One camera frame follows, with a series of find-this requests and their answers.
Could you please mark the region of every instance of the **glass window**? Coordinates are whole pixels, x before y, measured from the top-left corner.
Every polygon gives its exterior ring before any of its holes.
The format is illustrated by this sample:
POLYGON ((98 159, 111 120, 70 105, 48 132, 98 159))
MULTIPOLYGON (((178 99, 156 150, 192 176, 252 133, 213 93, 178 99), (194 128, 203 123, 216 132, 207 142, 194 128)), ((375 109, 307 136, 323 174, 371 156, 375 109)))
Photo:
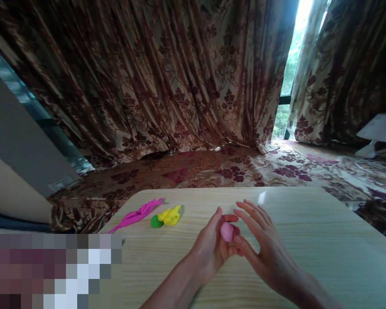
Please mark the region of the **glass window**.
POLYGON ((289 104, 279 105, 277 108, 276 121, 274 122, 273 134, 271 139, 284 139, 287 129, 287 119, 289 118, 289 104))
POLYGON ((300 0, 296 15, 295 29, 293 32, 292 43, 290 45, 289 55, 287 57, 282 91, 280 93, 280 102, 274 122, 272 139, 284 139, 287 130, 287 120, 290 111, 290 95, 292 92, 293 80, 295 78, 297 61, 299 59, 300 48, 302 47, 312 0, 300 0))
POLYGON ((290 45, 286 68, 284 70, 282 92, 280 94, 282 96, 290 95, 290 92, 292 91, 297 60, 299 58, 300 48, 302 47, 303 37, 305 36, 311 7, 312 0, 300 0, 296 15, 296 24, 293 32, 292 43, 290 45))

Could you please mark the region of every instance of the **pink clay ball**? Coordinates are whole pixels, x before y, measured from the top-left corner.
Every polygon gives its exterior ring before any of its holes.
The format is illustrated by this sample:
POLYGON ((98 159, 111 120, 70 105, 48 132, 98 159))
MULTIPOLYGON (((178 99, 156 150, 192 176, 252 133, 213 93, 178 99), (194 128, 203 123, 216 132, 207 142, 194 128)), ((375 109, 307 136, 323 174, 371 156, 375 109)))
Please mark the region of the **pink clay ball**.
POLYGON ((222 227, 220 228, 220 234, 222 234, 222 238, 225 242, 233 242, 233 225, 230 223, 223 223, 222 227))

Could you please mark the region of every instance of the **window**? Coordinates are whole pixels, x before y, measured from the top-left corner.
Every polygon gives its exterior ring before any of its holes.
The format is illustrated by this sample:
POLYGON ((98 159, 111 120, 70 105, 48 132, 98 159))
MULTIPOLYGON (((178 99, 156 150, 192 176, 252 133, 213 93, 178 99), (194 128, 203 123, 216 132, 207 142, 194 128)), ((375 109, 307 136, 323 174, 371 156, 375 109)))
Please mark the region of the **window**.
POLYGON ((280 94, 279 107, 277 109, 276 120, 274 122, 272 139, 286 139, 287 119, 290 109, 290 95, 295 78, 297 61, 299 59, 300 48, 302 47, 303 37, 305 36, 308 24, 312 0, 300 0, 296 15, 295 29, 293 32, 292 43, 287 57, 282 91, 280 94))
POLYGON ((93 170, 81 152, 73 145, 60 127, 54 122, 46 110, 40 105, 27 86, 0 55, 0 78, 10 91, 17 97, 30 116, 41 127, 47 137, 53 142, 60 153, 66 158, 77 173, 93 170))

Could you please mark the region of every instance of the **green play dough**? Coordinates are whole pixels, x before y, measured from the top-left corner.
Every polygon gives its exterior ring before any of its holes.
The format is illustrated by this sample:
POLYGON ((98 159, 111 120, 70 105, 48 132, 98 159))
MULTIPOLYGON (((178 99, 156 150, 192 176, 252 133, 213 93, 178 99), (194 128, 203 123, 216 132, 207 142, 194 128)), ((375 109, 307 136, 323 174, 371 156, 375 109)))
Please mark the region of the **green play dough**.
POLYGON ((159 228, 163 225, 163 221, 159 221, 158 215, 153 216, 153 218, 150 220, 150 226, 152 228, 159 228))

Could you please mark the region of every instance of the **white lamp shade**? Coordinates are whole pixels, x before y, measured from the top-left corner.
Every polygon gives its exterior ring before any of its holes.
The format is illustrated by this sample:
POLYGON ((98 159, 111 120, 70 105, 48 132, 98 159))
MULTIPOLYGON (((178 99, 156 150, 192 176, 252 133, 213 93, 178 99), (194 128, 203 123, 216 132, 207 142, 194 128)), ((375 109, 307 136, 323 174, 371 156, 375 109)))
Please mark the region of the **white lamp shade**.
POLYGON ((357 133, 357 136, 378 142, 386 142, 386 114, 378 114, 357 133))

